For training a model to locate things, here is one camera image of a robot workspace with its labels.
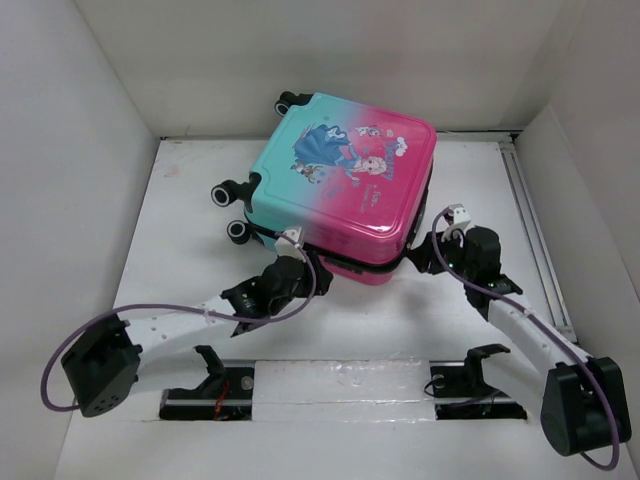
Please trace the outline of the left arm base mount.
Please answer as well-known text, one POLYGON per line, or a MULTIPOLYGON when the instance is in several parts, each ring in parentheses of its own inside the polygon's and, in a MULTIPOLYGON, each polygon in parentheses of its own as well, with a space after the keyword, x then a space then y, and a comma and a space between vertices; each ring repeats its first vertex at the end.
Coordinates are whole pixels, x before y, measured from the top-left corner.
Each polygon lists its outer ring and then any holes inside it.
POLYGON ((194 352, 204 362, 206 376, 193 388, 165 390, 159 418, 165 421, 250 421, 255 361, 221 360, 211 346, 194 352))

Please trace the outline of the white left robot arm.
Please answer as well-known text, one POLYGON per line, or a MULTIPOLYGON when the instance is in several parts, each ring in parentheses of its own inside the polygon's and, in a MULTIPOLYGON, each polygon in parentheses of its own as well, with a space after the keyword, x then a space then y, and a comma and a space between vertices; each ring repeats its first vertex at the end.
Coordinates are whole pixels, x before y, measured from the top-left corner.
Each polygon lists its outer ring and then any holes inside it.
POLYGON ((284 309, 300 300, 304 309, 315 296, 327 293, 333 280, 314 254, 300 258, 281 255, 262 274, 223 291, 201 306, 153 304, 155 316, 123 320, 134 310, 122 306, 99 315, 63 344, 62 368, 75 396, 75 407, 86 418, 102 415, 121 404, 139 384, 144 367, 186 350, 205 362, 194 365, 188 384, 201 396, 222 387, 222 371, 210 343, 224 327, 240 335, 297 315, 284 309))

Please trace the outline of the pink teal suitcase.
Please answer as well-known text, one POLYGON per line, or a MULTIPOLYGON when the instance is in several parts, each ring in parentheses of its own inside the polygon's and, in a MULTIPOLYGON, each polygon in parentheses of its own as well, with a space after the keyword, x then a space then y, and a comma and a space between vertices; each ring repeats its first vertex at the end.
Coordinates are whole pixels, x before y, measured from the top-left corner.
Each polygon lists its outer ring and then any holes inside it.
POLYGON ((425 210, 437 143, 426 121, 324 93, 284 91, 281 120, 243 183, 214 185, 219 207, 244 217, 227 227, 236 244, 275 246, 288 227, 325 268, 378 286, 393 276, 425 210))

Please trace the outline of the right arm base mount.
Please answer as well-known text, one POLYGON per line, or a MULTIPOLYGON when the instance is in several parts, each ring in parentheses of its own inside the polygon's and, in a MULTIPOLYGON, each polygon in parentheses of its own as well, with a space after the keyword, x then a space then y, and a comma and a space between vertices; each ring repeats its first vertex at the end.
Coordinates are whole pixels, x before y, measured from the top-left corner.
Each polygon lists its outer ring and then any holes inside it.
POLYGON ((526 410, 485 382, 481 362, 510 350, 489 344, 467 351, 463 360, 432 360, 424 394, 434 401, 435 419, 445 420, 526 420, 526 410))

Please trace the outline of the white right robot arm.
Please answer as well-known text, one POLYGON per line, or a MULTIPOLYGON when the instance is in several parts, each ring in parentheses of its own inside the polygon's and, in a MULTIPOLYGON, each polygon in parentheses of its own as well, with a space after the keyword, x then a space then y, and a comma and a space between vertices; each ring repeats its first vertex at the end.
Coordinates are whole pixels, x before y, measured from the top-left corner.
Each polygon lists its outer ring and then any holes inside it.
POLYGON ((498 234, 485 227, 429 232, 408 251, 422 273, 451 274, 467 301, 505 334, 528 360, 523 366, 503 345, 468 351, 462 381, 473 393, 495 388, 536 414, 551 447, 562 456, 611 447, 617 457, 632 427, 620 367, 596 358, 542 321, 522 289, 501 270, 498 234))

